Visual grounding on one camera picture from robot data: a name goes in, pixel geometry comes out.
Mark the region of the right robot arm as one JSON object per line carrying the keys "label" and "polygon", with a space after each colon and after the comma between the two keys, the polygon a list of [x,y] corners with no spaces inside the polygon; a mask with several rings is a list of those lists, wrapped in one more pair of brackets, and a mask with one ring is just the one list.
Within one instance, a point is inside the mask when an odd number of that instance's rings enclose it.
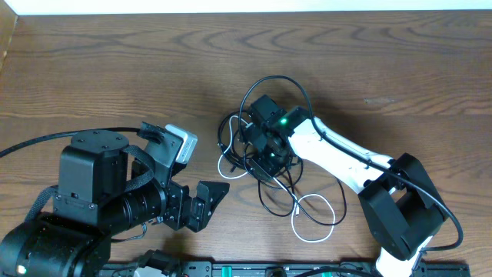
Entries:
{"label": "right robot arm", "polygon": [[263,95],[247,109],[251,124],[244,141],[256,152],[249,165],[270,181],[297,156],[319,165],[359,198],[367,224],[381,245],[376,270],[382,276],[409,276],[421,250],[447,220],[434,183],[418,159],[377,154],[311,118],[302,107],[286,112]]}

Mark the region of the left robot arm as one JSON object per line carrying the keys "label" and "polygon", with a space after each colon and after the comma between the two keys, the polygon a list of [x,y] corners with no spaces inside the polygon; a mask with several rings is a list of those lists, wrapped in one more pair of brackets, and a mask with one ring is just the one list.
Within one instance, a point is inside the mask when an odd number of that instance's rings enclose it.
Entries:
{"label": "left robot arm", "polygon": [[120,234],[136,226],[204,229],[229,191],[201,181],[196,196],[174,181],[197,139],[174,125],[143,125],[132,145],[125,128],[70,133],[58,184],[44,189],[22,224],[1,243],[3,276],[94,276]]}

